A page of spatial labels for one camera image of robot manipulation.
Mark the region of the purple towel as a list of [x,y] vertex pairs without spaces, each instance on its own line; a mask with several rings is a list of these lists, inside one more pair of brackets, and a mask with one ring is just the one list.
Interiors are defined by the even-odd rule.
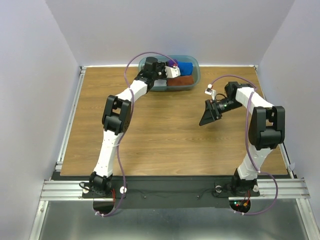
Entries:
[[171,67],[171,68],[177,68],[178,67],[178,61],[176,59],[169,59],[167,62],[166,62],[166,65],[168,67]]

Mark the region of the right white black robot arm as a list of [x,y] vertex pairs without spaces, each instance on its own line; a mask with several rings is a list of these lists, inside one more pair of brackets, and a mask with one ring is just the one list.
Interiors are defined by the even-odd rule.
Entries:
[[216,100],[216,91],[209,84],[200,126],[220,120],[223,113],[245,107],[246,155],[235,170],[227,189],[235,195],[258,192],[257,177],[267,156],[285,140],[286,111],[263,99],[250,83],[228,82],[226,96]]

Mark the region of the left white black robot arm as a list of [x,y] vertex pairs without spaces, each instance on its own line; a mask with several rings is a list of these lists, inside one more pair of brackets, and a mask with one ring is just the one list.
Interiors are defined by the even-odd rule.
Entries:
[[117,95],[109,95],[106,99],[102,115],[103,140],[97,164],[89,177],[89,189],[100,197],[112,192],[112,175],[116,151],[121,139],[129,128],[134,104],[137,99],[147,94],[154,82],[166,78],[165,62],[155,57],[147,57],[143,69],[133,82]]

